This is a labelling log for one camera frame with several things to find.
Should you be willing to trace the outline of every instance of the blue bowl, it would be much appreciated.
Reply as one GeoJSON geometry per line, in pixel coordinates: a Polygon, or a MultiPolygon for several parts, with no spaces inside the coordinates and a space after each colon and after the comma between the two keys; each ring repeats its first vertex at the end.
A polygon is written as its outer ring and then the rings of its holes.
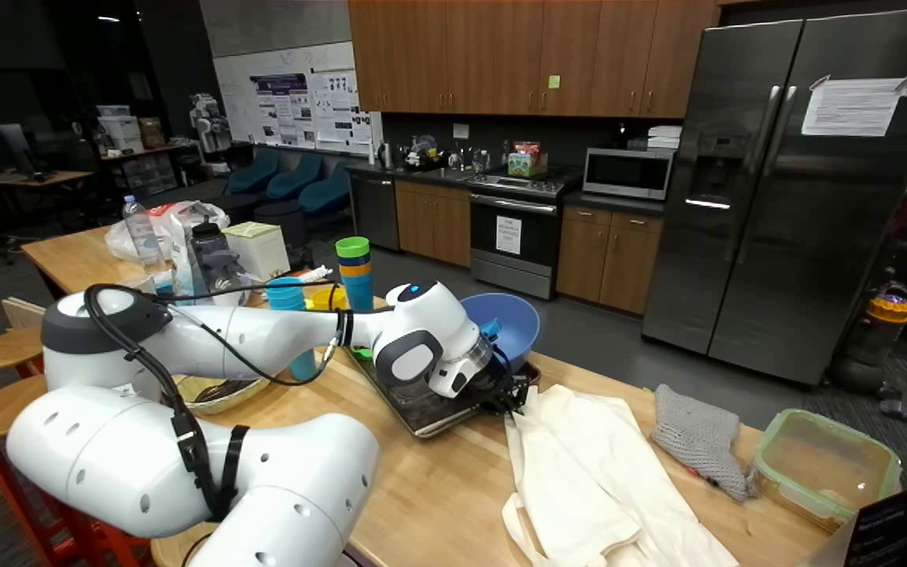
{"type": "Polygon", "coordinates": [[[477,294],[460,300],[460,304],[517,372],[540,335],[540,316],[513,294],[477,294]]]}

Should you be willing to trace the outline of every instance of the green lid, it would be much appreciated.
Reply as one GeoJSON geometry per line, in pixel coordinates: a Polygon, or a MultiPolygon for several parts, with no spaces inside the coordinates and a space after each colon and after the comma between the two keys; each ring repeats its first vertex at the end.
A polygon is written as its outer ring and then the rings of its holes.
{"type": "Polygon", "coordinates": [[[342,235],[342,240],[333,243],[333,256],[342,259],[342,260],[365,259],[368,256],[368,240],[365,235],[342,235]]]}

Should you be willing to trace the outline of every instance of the poster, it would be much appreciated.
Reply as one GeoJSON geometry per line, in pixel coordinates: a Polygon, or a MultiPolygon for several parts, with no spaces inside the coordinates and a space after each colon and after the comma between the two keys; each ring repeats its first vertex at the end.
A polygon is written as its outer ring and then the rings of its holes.
{"type": "Polygon", "coordinates": [[[351,45],[217,56],[233,141],[370,154],[381,113],[360,111],[351,45]]]}

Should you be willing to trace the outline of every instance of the stainless steel refrigerator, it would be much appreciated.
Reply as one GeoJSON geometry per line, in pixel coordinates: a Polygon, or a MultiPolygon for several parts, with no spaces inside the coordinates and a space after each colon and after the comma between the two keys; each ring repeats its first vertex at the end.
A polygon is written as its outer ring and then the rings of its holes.
{"type": "Polygon", "coordinates": [[[643,335],[820,381],[902,187],[907,9],[708,27],[643,335]]]}

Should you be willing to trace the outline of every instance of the microwave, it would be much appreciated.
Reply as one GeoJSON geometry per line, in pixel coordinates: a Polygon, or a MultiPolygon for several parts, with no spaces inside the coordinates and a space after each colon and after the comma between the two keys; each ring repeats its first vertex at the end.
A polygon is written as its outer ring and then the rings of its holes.
{"type": "Polygon", "coordinates": [[[665,201],[671,187],[672,152],[588,149],[582,192],[665,201]]]}

